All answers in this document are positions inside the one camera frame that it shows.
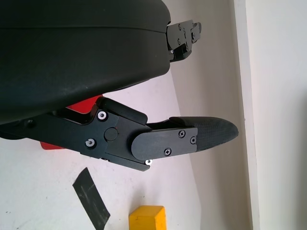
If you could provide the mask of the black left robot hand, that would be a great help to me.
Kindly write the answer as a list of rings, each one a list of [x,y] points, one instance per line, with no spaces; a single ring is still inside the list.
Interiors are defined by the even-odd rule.
[[[149,124],[146,114],[104,96],[166,74],[200,36],[200,23],[172,24],[161,0],[3,0],[0,136],[139,171],[227,143],[238,136],[227,120]]]

